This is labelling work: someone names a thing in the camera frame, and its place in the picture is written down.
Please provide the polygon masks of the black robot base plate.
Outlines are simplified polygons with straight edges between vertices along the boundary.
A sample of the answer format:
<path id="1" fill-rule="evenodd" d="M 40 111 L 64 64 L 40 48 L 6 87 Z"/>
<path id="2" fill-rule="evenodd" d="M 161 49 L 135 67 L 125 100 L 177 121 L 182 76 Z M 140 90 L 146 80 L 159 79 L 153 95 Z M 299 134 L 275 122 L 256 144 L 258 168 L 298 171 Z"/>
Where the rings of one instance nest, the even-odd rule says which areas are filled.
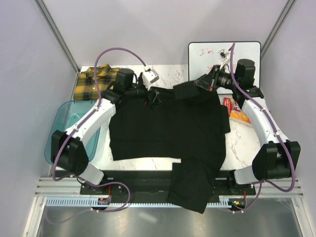
<path id="1" fill-rule="evenodd" d="M 121 182 L 128 186 L 131 192 L 130 203 L 167 204 L 167 197 L 175 184 L 176 171 L 118 171 L 104 172 L 101 183 Z M 229 171 L 220 171 L 219 175 L 208 183 L 202 184 L 203 191 L 209 191 L 207 201 L 217 203 L 221 197 L 243 198 L 254 196 L 256 191 L 249 184 L 232 184 L 229 180 Z M 93 187 L 82 183 L 81 195 L 111 197 L 112 203 L 123 203 L 128 197 L 127 190 L 122 185 L 109 185 L 107 187 Z"/>

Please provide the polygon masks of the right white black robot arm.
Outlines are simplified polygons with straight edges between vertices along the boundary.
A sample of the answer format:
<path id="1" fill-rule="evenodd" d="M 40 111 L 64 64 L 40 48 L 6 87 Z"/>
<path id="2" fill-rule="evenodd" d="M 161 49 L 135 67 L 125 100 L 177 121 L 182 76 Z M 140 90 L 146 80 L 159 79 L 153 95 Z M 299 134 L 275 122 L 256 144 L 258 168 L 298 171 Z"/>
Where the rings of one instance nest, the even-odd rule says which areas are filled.
<path id="1" fill-rule="evenodd" d="M 194 84 L 209 92 L 222 87 L 233 93 L 233 99 L 250 119 L 260 142 L 260 150 L 246 168 L 237 169 L 226 182 L 227 191 L 238 194 L 244 184 L 272 183 L 273 179 L 291 178 L 295 184 L 295 168 L 301 147 L 297 141 L 290 141 L 277 126 L 261 90 L 254 85 L 255 63 L 240 59 L 235 72 L 228 73 L 221 65 L 215 65 L 208 74 L 195 80 Z"/>

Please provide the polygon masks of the black long sleeve shirt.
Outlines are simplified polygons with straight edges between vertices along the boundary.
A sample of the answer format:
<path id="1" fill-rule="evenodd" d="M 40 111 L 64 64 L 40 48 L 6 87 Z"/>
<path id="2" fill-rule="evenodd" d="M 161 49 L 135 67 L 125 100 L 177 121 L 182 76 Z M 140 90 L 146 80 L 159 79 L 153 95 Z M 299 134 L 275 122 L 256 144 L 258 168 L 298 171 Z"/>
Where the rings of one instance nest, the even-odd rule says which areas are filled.
<path id="1" fill-rule="evenodd" d="M 216 91 L 193 82 L 158 93 L 162 104 L 152 110 L 141 98 L 123 100 L 109 124 L 113 159 L 179 159 L 172 165 L 167 202 L 203 213 L 226 158 L 228 110 Z"/>

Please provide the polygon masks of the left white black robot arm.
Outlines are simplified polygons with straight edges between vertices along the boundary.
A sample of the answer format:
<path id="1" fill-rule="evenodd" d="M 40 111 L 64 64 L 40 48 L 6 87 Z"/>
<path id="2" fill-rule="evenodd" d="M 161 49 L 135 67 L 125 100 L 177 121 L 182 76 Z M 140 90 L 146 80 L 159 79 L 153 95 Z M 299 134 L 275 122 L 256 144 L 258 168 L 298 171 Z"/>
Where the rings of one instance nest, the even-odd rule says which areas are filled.
<path id="1" fill-rule="evenodd" d="M 136 81 L 133 80 L 134 76 L 131 69 L 119 69 L 115 80 L 79 121 L 65 131 L 56 130 L 51 136 L 53 167 L 60 167 L 90 183 L 97 194 L 104 194 L 108 190 L 108 181 L 103 179 L 104 173 L 89 161 L 85 147 L 90 138 L 115 115 L 125 98 L 142 98 L 148 109 L 161 105 L 159 92 L 152 89 L 152 84 L 159 80 L 158 73 L 147 68 Z"/>

